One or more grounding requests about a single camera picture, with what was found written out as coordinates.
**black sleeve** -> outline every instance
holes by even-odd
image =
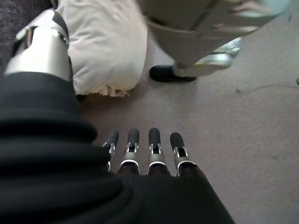
[[[72,83],[42,73],[0,90],[0,223],[137,223],[142,201],[106,171],[109,153]]]

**robotic finger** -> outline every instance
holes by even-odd
[[[173,150],[174,163],[177,169],[177,176],[202,175],[199,167],[191,160],[182,136],[174,132],[170,136],[170,142]]]
[[[133,128],[128,134],[128,144],[118,173],[140,174],[138,163],[139,130]]]
[[[108,136],[107,141],[103,144],[103,147],[109,150],[111,158],[115,154],[115,147],[117,145],[118,138],[119,138],[118,131],[111,132]],[[108,162],[107,166],[108,166],[108,172],[110,172],[110,170],[111,170],[110,161]]]
[[[149,175],[170,175],[165,164],[164,154],[161,148],[160,132],[157,128],[149,131]]]

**person's leg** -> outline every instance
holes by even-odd
[[[258,30],[291,1],[138,0],[155,40],[176,64],[155,66],[150,77],[159,82],[190,82],[228,68],[229,54],[219,57],[211,52]]]

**gray carpet floor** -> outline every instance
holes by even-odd
[[[177,131],[237,223],[299,223],[299,4],[244,38],[230,69],[188,84],[149,79],[151,66],[168,63],[149,37],[144,74],[130,97],[94,95],[81,104],[98,129],[95,144],[120,132],[114,171],[137,127],[147,172],[148,131],[157,127],[174,175],[169,136]]]

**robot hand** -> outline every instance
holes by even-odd
[[[104,147],[114,154],[118,132],[109,135]],[[130,186],[136,197],[143,198],[151,214],[152,223],[161,223],[168,216],[167,223],[226,223],[234,221],[217,197],[212,186],[200,168],[191,160],[183,138],[172,133],[170,142],[177,170],[171,176],[161,148],[160,132],[156,128],[149,131],[148,172],[140,175],[139,131],[131,129],[123,161],[117,176]]]

